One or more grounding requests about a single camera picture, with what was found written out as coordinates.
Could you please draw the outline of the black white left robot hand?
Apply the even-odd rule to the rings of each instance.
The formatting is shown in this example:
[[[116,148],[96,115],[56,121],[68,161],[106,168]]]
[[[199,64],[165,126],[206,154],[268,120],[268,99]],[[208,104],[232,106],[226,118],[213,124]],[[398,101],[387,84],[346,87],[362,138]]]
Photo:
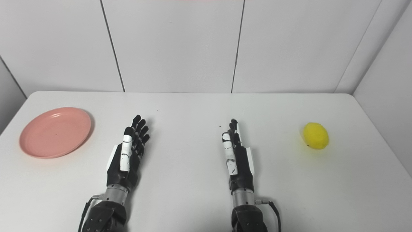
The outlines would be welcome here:
[[[107,166],[107,187],[119,185],[128,190],[138,182],[138,168],[150,139],[146,120],[137,115],[130,127],[125,128],[123,140],[115,145]]]

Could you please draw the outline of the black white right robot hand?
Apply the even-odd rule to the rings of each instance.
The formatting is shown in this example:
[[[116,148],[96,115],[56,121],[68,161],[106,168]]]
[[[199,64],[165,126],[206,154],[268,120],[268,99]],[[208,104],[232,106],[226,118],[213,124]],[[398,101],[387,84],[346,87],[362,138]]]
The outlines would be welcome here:
[[[254,191],[255,169],[251,148],[243,146],[240,126],[236,119],[231,119],[228,131],[222,133],[221,138],[229,173],[231,194],[238,189]]]

